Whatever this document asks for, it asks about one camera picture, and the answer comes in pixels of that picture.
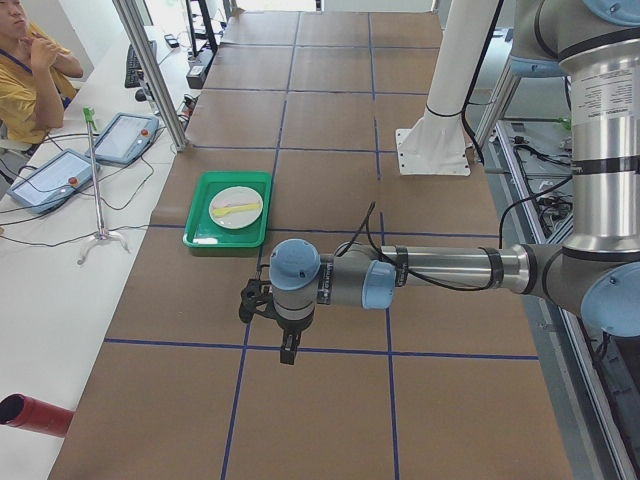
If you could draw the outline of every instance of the white table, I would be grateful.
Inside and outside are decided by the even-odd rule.
[[[177,107],[187,85],[186,51],[170,51],[162,32],[151,28],[157,40],[157,58]],[[82,108],[93,107],[98,127],[106,126],[118,112],[151,114],[148,102],[134,99],[135,89],[124,88],[126,34],[114,43],[65,112],[65,125],[52,136],[86,133]],[[62,148],[86,151],[85,137],[60,139]],[[58,153],[52,143],[43,144],[30,161],[38,166]],[[108,228],[146,225],[171,168],[175,148],[167,131],[144,155],[155,173],[122,211],[103,208]],[[101,175],[114,167],[103,167]],[[101,193],[114,206],[123,205],[150,172],[142,161],[101,182]],[[4,212],[20,205],[5,196]],[[28,212],[2,213],[0,224],[32,217]],[[92,196],[75,195],[50,215],[5,227],[7,237],[56,243],[96,231]],[[129,243],[126,253],[118,242],[94,247],[84,265],[76,261],[81,242],[56,248],[25,246],[0,238],[0,400],[22,393],[75,410],[91,372],[106,329],[145,235],[145,230],[123,230]],[[0,427],[0,478],[37,480],[47,477],[59,453],[62,439]]]

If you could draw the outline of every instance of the label on robot arm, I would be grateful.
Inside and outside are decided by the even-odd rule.
[[[316,303],[331,305],[331,284],[333,283],[333,261],[322,262],[318,275]]]
[[[636,117],[640,110],[640,67],[576,79],[571,93],[574,125]]]

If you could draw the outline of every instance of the tablet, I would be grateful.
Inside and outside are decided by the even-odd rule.
[[[158,131],[157,117],[118,113],[95,141],[96,161],[127,166],[145,151]]]
[[[20,183],[14,183],[7,195],[33,213],[43,213],[58,208],[91,177],[91,160],[66,149]]]

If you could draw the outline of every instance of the blue joint cap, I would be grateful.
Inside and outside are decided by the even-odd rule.
[[[594,14],[614,25],[640,27],[638,0],[582,0]]]
[[[564,77],[558,62],[553,60],[538,60],[529,58],[511,57],[511,71],[518,77],[525,78],[552,78]]]
[[[269,279],[280,290],[298,290],[313,281],[320,270],[320,254],[305,240],[291,238],[271,253]]]
[[[615,268],[598,279],[582,299],[582,319],[616,337],[640,335],[640,262]]]
[[[385,309],[393,301],[396,269],[393,265],[374,260],[369,265],[362,287],[362,307]]]

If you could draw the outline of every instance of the hand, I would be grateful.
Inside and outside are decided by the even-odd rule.
[[[33,37],[22,37],[18,40],[18,45],[20,47],[20,54],[18,54],[19,59],[31,59],[31,45],[33,44]]]
[[[61,53],[62,49],[51,40],[34,34],[31,39],[31,68],[49,69]]]

